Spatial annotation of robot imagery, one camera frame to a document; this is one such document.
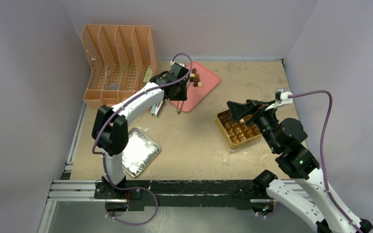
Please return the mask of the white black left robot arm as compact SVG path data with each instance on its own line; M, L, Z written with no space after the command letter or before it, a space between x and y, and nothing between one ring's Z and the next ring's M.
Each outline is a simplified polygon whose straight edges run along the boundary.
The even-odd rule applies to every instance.
M128 189L122 167L122 154L129 142L129 126L142 113L163 100L186 100L191 68L173 63L168 71L153 76L134 95L112 107L97 110L92 129L92 153L100 155L106 192L115 199Z

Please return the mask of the pink tongs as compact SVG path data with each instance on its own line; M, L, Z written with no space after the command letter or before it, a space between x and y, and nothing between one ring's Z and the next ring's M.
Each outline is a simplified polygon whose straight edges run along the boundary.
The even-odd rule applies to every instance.
M184 101L179 101L177 103L177 106L176 106L176 112L178 115L180 115L182 113L182 109L183 109L183 106L184 106Z

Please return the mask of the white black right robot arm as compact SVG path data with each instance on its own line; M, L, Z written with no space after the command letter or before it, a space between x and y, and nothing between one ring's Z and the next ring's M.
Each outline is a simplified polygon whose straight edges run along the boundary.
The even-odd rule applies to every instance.
M299 195L286 187L275 174L264 170L254 179L253 191L261 198L269 196L286 206L318 233L368 233L373 229L367 219L355 215L324 181L323 167L302 144L307 133L301 122L294 118L278 121L276 109L292 104L292 99L246 103L228 101L227 106L234 122L247 115L246 125L259 128L279 168L293 179L310 197Z

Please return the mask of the gold chocolate box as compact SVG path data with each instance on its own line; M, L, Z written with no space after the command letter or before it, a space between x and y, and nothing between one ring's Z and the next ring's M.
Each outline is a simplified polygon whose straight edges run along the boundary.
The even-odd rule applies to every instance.
M247 126L245 124L251 117L252 115L248 115L238 122L234 122L229 110L217 114L215 123L230 149L238 149L262 138L255 125Z

